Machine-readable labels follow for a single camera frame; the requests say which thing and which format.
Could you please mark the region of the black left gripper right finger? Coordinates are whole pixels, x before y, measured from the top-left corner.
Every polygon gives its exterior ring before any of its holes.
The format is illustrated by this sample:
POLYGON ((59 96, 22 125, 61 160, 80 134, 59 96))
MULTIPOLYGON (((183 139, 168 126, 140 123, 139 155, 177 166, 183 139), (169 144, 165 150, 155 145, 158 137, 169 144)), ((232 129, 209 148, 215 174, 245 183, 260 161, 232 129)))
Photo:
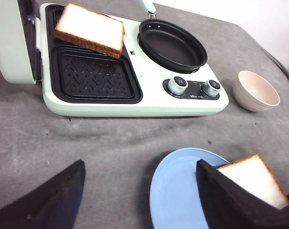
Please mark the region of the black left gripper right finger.
POLYGON ((289 204, 276 209, 202 159, 196 163, 196 181, 210 229, 289 229, 289 204))

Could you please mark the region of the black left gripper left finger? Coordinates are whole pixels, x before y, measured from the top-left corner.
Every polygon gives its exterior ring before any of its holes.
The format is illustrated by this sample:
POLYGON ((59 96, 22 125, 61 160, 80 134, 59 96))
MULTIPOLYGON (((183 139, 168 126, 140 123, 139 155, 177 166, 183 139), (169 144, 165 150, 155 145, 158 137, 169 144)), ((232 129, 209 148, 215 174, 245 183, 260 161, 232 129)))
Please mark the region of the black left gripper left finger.
POLYGON ((0 209, 0 229, 71 229, 86 177, 77 160, 22 198, 0 209))

